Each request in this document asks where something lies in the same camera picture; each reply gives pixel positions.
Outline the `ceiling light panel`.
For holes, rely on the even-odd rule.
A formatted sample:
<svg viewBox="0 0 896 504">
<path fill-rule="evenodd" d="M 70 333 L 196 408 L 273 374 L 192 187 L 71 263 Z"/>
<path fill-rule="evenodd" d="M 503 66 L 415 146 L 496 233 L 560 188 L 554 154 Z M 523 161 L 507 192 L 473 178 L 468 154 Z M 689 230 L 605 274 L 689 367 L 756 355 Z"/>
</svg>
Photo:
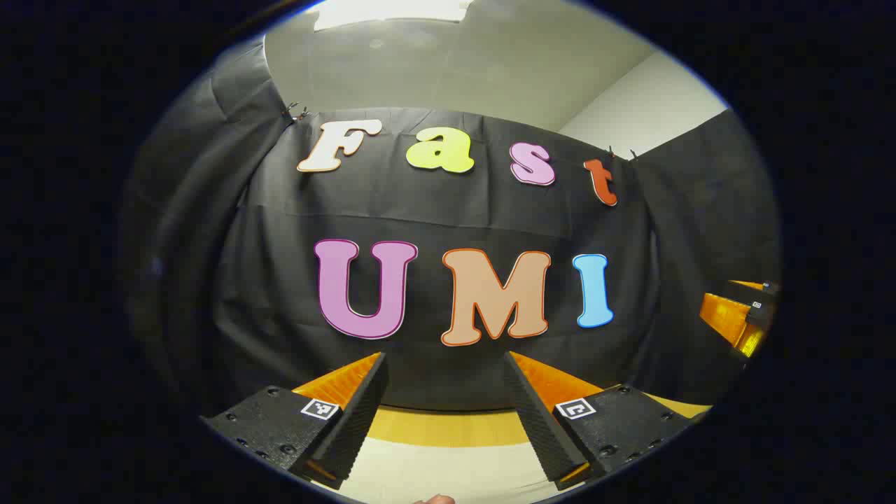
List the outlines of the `ceiling light panel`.
<svg viewBox="0 0 896 504">
<path fill-rule="evenodd" d="M 460 22 L 474 0 L 324 0 L 311 7 L 314 31 L 375 20 Z"/>
</svg>

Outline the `black backdrop cloth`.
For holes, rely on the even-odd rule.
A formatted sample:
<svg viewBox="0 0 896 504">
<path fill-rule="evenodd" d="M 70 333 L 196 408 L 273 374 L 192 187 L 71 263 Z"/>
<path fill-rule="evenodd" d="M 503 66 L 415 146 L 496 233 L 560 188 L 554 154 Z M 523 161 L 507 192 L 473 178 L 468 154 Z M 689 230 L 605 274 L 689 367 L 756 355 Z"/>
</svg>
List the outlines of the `black backdrop cloth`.
<svg viewBox="0 0 896 504">
<path fill-rule="evenodd" d="M 260 39 L 161 115 L 120 229 L 132 334 L 203 414 L 375 352 L 401 408 L 506 408 L 507 351 L 710 405 L 746 357 L 704 297 L 781 283 L 770 175 L 730 111 L 633 160 L 469 112 L 294 121 Z"/>
</svg>

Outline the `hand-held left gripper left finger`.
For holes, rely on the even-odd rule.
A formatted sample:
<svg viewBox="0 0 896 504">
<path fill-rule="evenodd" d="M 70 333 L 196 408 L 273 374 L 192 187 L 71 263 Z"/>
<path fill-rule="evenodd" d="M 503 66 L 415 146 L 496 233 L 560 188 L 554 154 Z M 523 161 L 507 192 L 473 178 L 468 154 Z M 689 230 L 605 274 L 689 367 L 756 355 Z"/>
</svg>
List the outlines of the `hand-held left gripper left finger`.
<svg viewBox="0 0 896 504">
<path fill-rule="evenodd" d="M 299 387 L 263 387 L 202 421 L 263 463 L 339 490 L 388 383 L 386 354 L 375 352 Z"/>
</svg>

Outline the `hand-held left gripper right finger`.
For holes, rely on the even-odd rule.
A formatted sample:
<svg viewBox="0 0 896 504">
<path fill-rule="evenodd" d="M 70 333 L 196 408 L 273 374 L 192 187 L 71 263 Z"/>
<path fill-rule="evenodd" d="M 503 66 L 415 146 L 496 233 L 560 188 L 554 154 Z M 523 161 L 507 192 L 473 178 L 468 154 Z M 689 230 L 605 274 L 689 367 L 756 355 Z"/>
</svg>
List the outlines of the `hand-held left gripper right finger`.
<svg viewBox="0 0 896 504">
<path fill-rule="evenodd" d="M 503 376 L 547 481 L 560 491 L 626 470 L 701 418 L 631 385 L 598 387 L 519 352 L 505 352 Z"/>
</svg>

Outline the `white jeans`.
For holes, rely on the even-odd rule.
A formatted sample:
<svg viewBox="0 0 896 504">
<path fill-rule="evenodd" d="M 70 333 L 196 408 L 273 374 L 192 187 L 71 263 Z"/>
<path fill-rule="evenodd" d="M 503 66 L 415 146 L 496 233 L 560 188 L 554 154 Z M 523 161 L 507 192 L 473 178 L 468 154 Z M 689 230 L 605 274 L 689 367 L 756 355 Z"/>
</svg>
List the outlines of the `white jeans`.
<svg viewBox="0 0 896 504">
<path fill-rule="evenodd" d="M 435 494 L 456 504 L 532 504 L 560 494 L 528 442 L 427 447 L 371 437 L 337 492 L 367 504 L 413 504 Z"/>
</svg>

